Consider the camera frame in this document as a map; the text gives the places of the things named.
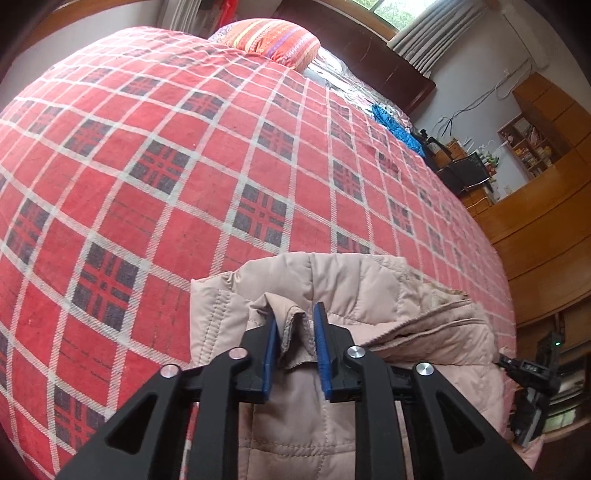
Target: bookshelf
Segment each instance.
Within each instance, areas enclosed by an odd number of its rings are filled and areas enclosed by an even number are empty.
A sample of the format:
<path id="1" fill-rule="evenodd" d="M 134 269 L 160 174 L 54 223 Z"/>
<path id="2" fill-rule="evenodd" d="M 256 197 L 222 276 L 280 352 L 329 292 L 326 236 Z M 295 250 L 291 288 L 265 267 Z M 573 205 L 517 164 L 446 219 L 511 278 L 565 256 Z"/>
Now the bookshelf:
<path id="1" fill-rule="evenodd" d="M 499 130 L 526 175 L 531 179 L 545 172 L 563 153 L 522 113 Z"/>

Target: orange striped pillowcase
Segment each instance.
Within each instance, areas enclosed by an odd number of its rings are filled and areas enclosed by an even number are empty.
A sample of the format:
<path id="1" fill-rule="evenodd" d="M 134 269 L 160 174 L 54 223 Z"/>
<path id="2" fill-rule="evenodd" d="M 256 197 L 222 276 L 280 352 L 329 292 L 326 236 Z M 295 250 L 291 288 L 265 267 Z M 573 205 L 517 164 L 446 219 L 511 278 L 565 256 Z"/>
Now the orange striped pillowcase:
<path id="1" fill-rule="evenodd" d="M 314 60 L 320 41 L 305 28 L 273 18 L 251 18 L 222 27 L 210 40 L 249 53 L 259 53 L 297 72 Z"/>

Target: wire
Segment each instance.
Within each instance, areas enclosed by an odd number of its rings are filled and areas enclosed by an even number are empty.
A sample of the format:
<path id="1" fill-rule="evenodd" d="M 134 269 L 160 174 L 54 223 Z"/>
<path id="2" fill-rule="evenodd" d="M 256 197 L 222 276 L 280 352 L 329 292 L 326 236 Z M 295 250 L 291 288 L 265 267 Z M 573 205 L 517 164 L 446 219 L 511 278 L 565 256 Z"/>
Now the wire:
<path id="1" fill-rule="evenodd" d="M 530 64 L 530 68 L 527 72 L 523 73 L 519 79 L 515 82 L 515 84 L 509 89 L 509 92 L 506 95 L 501 95 L 499 96 L 498 93 L 498 89 L 500 86 L 504 85 L 513 75 L 515 75 L 518 71 L 520 71 L 524 65 L 526 65 L 527 63 Z M 521 79 L 525 76 L 525 75 L 529 75 L 531 74 L 531 72 L 533 72 L 534 70 L 534 66 L 531 62 L 531 59 L 528 57 L 521 65 L 519 65 L 515 70 L 513 70 L 512 72 L 510 72 L 508 75 L 506 75 L 502 80 L 500 80 L 493 88 L 491 88 L 490 90 L 488 90 L 487 92 L 483 93 L 482 95 L 480 95 L 477 99 L 473 100 L 470 104 L 468 104 L 466 107 L 464 107 L 461 110 L 458 110 L 457 112 L 455 112 L 451 117 L 448 116 L 444 116 L 441 117 L 439 119 L 439 121 L 437 121 L 437 123 L 435 125 L 433 125 L 433 129 L 431 131 L 434 131 L 435 128 L 442 122 L 445 123 L 439 127 L 439 129 L 437 130 L 437 138 L 442 138 L 443 136 L 445 136 L 447 130 L 449 129 L 449 135 L 450 137 L 452 136 L 453 133 L 453 121 L 460 116 L 463 113 L 466 112 L 470 112 L 476 108 L 478 108 L 479 106 L 481 106 L 484 101 L 486 101 L 486 99 L 488 97 L 490 97 L 493 93 L 495 93 L 496 98 L 498 100 L 504 100 L 506 99 L 511 92 L 513 92 L 513 90 L 517 87 L 517 85 L 519 85 L 519 83 L 521 82 Z"/>

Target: curtain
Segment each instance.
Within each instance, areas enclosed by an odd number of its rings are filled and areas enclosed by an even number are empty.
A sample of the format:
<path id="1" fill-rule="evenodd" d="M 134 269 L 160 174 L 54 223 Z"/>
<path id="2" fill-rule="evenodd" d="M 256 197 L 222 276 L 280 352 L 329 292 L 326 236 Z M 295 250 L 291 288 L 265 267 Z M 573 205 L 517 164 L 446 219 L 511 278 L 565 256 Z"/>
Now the curtain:
<path id="1" fill-rule="evenodd" d="M 194 33 L 197 11 L 202 0 L 165 0 L 160 9 L 158 26 L 168 30 Z"/>
<path id="2" fill-rule="evenodd" d="M 483 0 L 437 0 L 388 42 L 425 76 L 435 62 L 487 9 Z"/>

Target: wooden headboard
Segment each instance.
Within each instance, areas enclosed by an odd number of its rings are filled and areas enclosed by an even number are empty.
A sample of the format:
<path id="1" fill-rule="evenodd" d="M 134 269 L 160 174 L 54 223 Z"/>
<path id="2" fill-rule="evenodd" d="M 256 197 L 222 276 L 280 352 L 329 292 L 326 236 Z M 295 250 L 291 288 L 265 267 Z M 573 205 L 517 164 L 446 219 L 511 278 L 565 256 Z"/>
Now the wooden headboard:
<path id="1" fill-rule="evenodd" d="M 326 50 L 343 60 L 361 81 L 411 113 L 435 89 L 412 65 L 386 45 L 383 38 L 322 3 L 283 0 L 275 14 L 301 25 Z"/>

